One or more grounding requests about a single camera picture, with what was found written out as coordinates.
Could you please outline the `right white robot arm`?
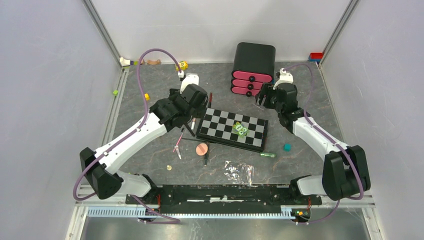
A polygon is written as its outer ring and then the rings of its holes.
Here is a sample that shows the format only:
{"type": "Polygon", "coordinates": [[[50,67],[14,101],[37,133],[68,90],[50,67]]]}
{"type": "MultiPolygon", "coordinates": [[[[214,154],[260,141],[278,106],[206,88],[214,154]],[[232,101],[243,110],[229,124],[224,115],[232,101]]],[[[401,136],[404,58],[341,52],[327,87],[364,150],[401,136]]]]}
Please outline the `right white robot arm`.
{"type": "Polygon", "coordinates": [[[327,196],[333,201],[360,200],[371,188],[365,150],[350,146],[324,130],[298,106],[298,89],[288,68],[281,68],[275,83],[264,83],[255,103],[276,111],[279,123],[302,139],[323,160],[321,175],[301,176],[291,180],[289,199],[302,204],[309,195],[327,196]]]}

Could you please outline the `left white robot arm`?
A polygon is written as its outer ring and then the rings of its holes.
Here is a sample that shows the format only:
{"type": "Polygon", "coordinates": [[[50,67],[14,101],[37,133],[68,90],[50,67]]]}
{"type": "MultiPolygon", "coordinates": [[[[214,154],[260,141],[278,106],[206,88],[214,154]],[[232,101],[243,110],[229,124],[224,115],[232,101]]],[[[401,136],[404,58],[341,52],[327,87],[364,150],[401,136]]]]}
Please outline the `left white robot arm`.
{"type": "Polygon", "coordinates": [[[120,167],[153,140],[174,128],[189,128],[193,118],[206,111],[208,94],[199,86],[200,78],[189,73],[179,89],[170,89],[169,97],[153,104],[142,117],[111,142],[79,153],[82,173],[93,189],[93,196],[105,200],[115,194],[135,195],[145,204],[153,203],[157,190],[147,177],[120,171],[120,167]]]}

